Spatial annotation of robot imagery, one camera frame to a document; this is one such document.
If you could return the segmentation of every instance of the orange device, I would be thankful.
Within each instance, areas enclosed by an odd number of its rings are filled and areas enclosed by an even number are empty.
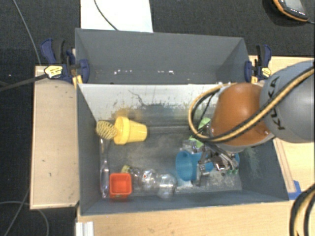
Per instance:
[[[272,0],[277,9],[284,15],[301,21],[307,22],[309,17],[301,3],[301,0]]]

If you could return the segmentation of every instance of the transparent container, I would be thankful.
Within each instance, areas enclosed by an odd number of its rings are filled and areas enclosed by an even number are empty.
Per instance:
[[[162,199],[173,197],[177,187],[177,179],[169,173],[160,173],[154,169],[142,169],[124,165],[123,173],[129,173],[134,189],[138,189],[148,195],[157,195]]]

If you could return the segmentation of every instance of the blue cup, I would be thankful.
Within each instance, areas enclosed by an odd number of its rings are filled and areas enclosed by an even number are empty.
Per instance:
[[[235,160],[236,162],[240,163],[240,156],[238,155],[238,153],[235,154]]]
[[[200,160],[202,152],[189,153],[181,151],[176,156],[176,171],[179,177],[184,181],[196,180],[196,171],[198,161]],[[206,163],[206,171],[210,172],[213,169],[213,163]]]

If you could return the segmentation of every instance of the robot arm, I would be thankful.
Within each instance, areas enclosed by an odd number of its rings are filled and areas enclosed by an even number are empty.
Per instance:
[[[229,152],[240,152],[275,136],[293,143],[314,141],[314,67],[309,63],[275,73],[262,88],[250,83],[225,86],[209,129],[197,132],[192,124],[193,105],[218,93],[214,90],[190,107],[189,125],[196,138]]]

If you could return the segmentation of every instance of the blue object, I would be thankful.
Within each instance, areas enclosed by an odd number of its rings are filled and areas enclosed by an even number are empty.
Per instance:
[[[258,60],[261,62],[258,65],[262,67],[268,67],[269,61],[271,60],[271,48],[268,45],[263,45],[263,50],[259,45],[256,46],[258,51]]]
[[[176,155],[176,171],[179,177],[184,181],[194,181],[197,177],[197,165],[202,152],[189,153],[181,151]],[[214,167],[213,163],[206,163],[206,171],[210,172]]]
[[[295,200],[302,193],[300,183],[298,181],[295,181],[295,180],[293,180],[293,182],[294,182],[294,186],[295,186],[296,191],[288,193],[290,200]]]
[[[252,79],[252,62],[247,61],[245,63],[244,76],[246,82],[251,82]]]
[[[47,59],[50,65],[56,64],[55,54],[52,48],[53,39],[48,38],[40,44],[40,52]]]
[[[238,155],[238,153],[235,154],[235,160],[238,164],[240,164],[240,156]]]
[[[64,40],[53,40],[48,38],[44,40],[40,45],[40,51],[42,55],[47,59],[49,65],[58,64],[63,67],[63,75],[59,77],[59,80],[72,83],[73,74],[81,75],[83,83],[87,83],[90,76],[90,67],[87,59],[79,60],[78,64],[71,50],[66,51],[66,60],[63,55]]]

